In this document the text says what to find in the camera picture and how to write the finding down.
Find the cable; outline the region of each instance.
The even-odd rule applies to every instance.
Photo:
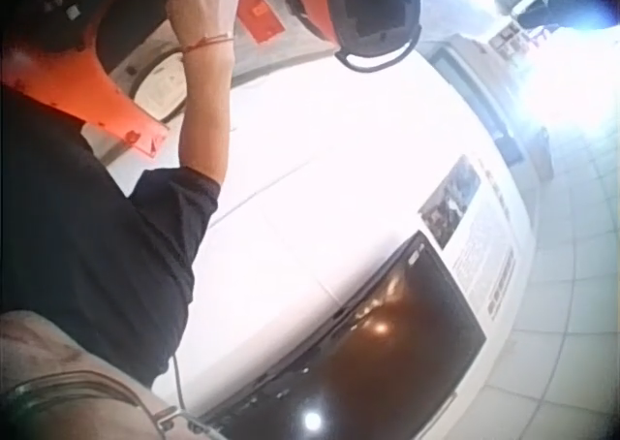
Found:
[[[172,355],[172,363],[174,364],[174,381],[176,382],[176,396],[178,397],[178,405],[179,408],[185,410],[185,400],[183,399],[183,391],[181,390],[181,374],[178,370],[176,354]]]

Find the photograph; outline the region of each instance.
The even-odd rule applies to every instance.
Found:
[[[480,184],[476,170],[463,156],[419,211],[442,249],[458,228]]]

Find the white tile floor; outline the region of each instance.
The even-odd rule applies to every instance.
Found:
[[[619,414],[619,126],[551,135],[530,282],[450,440],[597,439]]]

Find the person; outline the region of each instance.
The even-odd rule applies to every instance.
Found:
[[[547,25],[606,29],[620,23],[620,0],[537,0],[516,21],[526,29]]]
[[[227,171],[237,6],[169,0],[188,89],[180,167],[143,173],[129,197],[81,136],[83,122],[3,86],[3,414],[22,384],[33,399],[49,395],[41,384],[75,390],[62,377],[72,373],[96,393],[125,387],[145,410],[166,408],[149,388],[184,332],[192,263]],[[50,375],[59,378],[39,379]],[[127,402],[97,395],[52,402],[28,432],[160,438]],[[173,433],[195,438],[188,429]]]

